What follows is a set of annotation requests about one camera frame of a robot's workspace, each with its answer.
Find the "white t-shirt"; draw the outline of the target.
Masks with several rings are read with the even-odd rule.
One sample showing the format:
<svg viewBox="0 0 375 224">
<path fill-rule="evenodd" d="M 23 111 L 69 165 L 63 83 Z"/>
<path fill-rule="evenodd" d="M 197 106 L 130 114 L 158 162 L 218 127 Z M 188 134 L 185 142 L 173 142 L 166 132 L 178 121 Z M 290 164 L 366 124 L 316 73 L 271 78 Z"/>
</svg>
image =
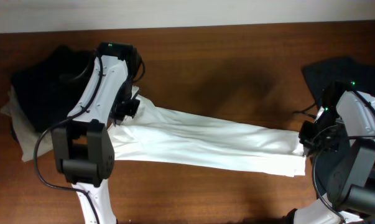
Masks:
<svg viewBox="0 0 375 224">
<path fill-rule="evenodd" d="M 295 177 L 305 175 L 298 133 L 157 107 L 138 96 L 134 118 L 111 125 L 118 161 L 149 161 Z"/>
</svg>

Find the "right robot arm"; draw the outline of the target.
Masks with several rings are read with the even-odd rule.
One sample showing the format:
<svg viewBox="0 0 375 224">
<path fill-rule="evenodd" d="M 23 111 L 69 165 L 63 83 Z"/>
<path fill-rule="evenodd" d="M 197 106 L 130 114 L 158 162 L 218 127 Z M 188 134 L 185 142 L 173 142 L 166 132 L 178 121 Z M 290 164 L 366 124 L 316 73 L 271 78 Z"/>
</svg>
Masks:
<svg viewBox="0 0 375 224">
<path fill-rule="evenodd" d="M 346 149 L 328 176 L 326 192 L 293 209 L 286 223 L 360 223 L 375 219 L 375 97 L 354 82 L 333 81 L 322 92 L 322 112 L 303 123 L 299 142 L 316 168 L 321 156 Z"/>
</svg>

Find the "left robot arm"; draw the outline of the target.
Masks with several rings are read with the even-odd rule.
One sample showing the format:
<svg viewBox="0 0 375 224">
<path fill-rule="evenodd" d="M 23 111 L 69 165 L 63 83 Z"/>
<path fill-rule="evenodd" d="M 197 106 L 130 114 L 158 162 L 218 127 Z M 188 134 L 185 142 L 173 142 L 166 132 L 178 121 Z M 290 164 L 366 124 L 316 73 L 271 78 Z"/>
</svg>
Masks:
<svg viewBox="0 0 375 224">
<path fill-rule="evenodd" d="M 135 117 L 140 101 L 134 82 L 145 65 L 131 44 L 112 42 L 99 44 L 91 64 L 78 103 L 50 130 L 55 165 L 76 192 L 85 223 L 117 223 L 108 187 L 115 162 L 108 126 Z"/>
</svg>

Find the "dark navy garment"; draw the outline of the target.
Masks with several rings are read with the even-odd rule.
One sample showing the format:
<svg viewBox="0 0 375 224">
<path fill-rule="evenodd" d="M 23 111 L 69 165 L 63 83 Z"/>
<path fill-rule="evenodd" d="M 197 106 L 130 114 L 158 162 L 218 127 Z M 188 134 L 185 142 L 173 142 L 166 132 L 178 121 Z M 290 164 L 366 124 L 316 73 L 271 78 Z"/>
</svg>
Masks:
<svg viewBox="0 0 375 224">
<path fill-rule="evenodd" d="M 355 82 L 356 90 L 369 93 L 375 97 L 375 65 L 358 63 L 351 57 L 337 57 L 311 63 L 302 67 L 303 77 L 316 99 L 317 106 L 321 106 L 322 91 L 334 80 Z M 318 191 L 326 193 L 328 180 L 335 167 L 349 153 L 349 142 L 342 140 L 337 150 L 323 152 L 317 159 L 316 183 Z"/>
</svg>

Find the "black folded garment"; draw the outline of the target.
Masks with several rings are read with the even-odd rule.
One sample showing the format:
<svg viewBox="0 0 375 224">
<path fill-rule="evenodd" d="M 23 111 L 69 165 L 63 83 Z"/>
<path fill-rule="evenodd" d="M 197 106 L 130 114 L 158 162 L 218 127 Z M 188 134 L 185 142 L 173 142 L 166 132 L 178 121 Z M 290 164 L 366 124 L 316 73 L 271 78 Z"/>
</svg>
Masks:
<svg viewBox="0 0 375 224">
<path fill-rule="evenodd" d="M 93 70 L 91 50 L 57 47 L 43 61 L 11 76 L 19 105 L 38 133 L 66 119 Z"/>
</svg>

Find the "beige folded garment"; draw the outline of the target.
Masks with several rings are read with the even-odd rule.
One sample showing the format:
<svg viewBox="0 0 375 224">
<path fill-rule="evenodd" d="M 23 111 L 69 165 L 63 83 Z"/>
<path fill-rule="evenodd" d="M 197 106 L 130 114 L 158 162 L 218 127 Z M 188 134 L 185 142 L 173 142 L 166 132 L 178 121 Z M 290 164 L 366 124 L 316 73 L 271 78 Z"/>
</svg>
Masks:
<svg viewBox="0 0 375 224">
<path fill-rule="evenodd" d="M 23 112 L 13 86 L 11 86 L 7 95 L 9 101 L 0 109 L 0 113 L 11 117 L 13 130 L 22 149 L 22 161 L 31 161 L 34 155 L 34 147 L 40 133 L 34 129 Z"/>
</svg>

